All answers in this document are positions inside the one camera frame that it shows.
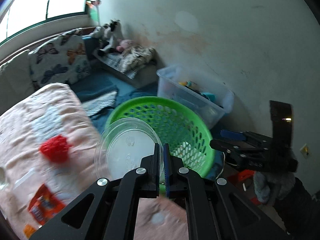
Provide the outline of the clear round plastic bowl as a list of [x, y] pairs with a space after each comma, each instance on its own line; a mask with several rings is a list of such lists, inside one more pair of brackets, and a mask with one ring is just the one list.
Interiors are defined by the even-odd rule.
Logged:
[[160, 182], [164, 182], [163, 145], [152, 127], [137, 118], [122, 118], [108, 125], [97, 143], [94, 168], [98, 178], [116, 180], [140, 167], [142, 158], [160, 149]]

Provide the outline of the green framed window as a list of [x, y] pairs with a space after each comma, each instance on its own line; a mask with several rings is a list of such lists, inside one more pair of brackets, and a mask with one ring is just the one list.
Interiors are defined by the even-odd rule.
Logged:
[[1, 16], [1, 43], [41, 23], [85, 12], [86, 0], [13, 0]]

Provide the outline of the pink quilted blanket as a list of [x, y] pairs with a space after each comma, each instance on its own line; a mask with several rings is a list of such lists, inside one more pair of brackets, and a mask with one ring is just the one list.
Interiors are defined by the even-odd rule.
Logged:
[[1, 211], [18, 239], [40, 228], [28, 206], [41, 186], [67, 205], [96, 181], [100, 135], [68, 85], [47, 85], [1, 116]]

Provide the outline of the striped grey mat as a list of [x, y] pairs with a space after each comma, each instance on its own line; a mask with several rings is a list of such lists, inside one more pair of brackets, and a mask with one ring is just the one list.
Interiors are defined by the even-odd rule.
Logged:
[[120, 71], [120, 63], [122, 61], [122, 55], [119, 53], [109, 53], [105, 54], [104, 56], [98, 55], [98, 50], [95, 49], [92, 53], [93, 56], [95, 56], [99, 61], [101, 61], [104, 65], [110, 67], [111, 69], [115, 70], [116, 72], [120, 74], [124, 74], [129, 79], [133, 80], [136, 75], [146, 67], [145, 65], [136, 66], [129, 70], [126, 70], [125, 72]]

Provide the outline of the grey plush toy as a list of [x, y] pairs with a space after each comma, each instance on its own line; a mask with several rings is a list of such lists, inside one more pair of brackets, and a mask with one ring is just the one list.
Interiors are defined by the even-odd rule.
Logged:
[[103, 39], [105, 38], [105, 31], [108, 29], [108, 24], [103, 26], [97, 26], [89, 36], [91, 38]]

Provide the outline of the red foam fruit net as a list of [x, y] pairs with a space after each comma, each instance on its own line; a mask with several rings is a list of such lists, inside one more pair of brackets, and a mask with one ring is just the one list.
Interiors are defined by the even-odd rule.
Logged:
[[67, 138], [57, 135], [45, 141], [39, 148], [42, 155], [52, 163], [61, 164], [68, 160], [71, 145]]

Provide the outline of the red object on floor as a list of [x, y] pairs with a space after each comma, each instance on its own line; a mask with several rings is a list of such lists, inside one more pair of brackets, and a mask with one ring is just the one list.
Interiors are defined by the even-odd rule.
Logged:
[[254, 171], [243, 170], [236, 175], [236, 182], [242, 188], [245, 195], [248, 199], [255, 205], [259, 206], [259, 202], [255, 192], [254, 192], [254, 183], [253, 183]]

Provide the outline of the clear plastic storage bin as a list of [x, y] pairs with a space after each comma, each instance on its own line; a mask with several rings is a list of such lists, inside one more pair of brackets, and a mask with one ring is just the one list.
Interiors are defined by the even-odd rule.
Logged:
[[173, 65], [157, 70], [157, 75], [157, 96], [185, 105], [208, 128], [233, 110], [234, 93], [209, 74]]

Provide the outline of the red snack bag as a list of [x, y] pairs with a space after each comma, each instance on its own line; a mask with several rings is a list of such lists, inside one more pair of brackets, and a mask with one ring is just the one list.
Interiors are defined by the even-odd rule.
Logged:
[[29, 203], [28, 212], [40, 225], [44, 225], [65, 207], [66, 205], [42, 184]]

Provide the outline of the colourful pinwheel decoration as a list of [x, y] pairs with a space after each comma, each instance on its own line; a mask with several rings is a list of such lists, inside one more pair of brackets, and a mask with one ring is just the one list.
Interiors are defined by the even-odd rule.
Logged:
[[86, 7], [88, 8], [89, 15], [91, 19], [100, 25], [100, 12], [99, 6], [101, 5], [101, 0], [86, 0]]

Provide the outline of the green plastic basket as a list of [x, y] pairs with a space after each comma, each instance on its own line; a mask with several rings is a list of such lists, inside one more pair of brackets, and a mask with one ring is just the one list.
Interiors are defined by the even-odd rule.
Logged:
[[188, 107], [170, 99], [141, 96], [116, 107], [105, 126], [122, 118], [146, 122], [187, 168], [203, 178], [209, 174], [215, 158], [215, 151], [210, 147], [213, 137], [203, 120]]

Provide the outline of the crumpled beige cloth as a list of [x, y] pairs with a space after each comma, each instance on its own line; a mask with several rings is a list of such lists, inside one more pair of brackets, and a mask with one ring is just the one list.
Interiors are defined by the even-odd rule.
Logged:
[[155, 52], [155, 49], [152, 47], [131, 46], [123, 53], [119, 64], [119, 71], [124, 73], [133, 68], [148, 64], [154, 58]]

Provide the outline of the butterfly cushion right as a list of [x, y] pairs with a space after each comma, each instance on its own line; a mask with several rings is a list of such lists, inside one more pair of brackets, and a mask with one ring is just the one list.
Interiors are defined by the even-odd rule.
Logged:
[[28, 54], [30, 77], [35, 90], [50, 83], [72, 85], [89, 76], [82, 28], [67, 31], [38, 46]]

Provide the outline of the pink plush toy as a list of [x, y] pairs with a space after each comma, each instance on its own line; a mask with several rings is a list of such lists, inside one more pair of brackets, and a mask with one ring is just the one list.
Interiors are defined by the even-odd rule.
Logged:
[[116, 46], [116, 51], [122, 53], [130, 47], [134, 46], [135, 42], [133, 40], [118, 40], [118, 45]]

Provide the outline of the white sofa cushion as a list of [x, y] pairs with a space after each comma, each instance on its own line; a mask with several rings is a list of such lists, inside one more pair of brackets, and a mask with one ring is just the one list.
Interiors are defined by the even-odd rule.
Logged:
[[29, 52], [27, 49], [1, 65], [1, 114], [35, 92], [30, 77]]

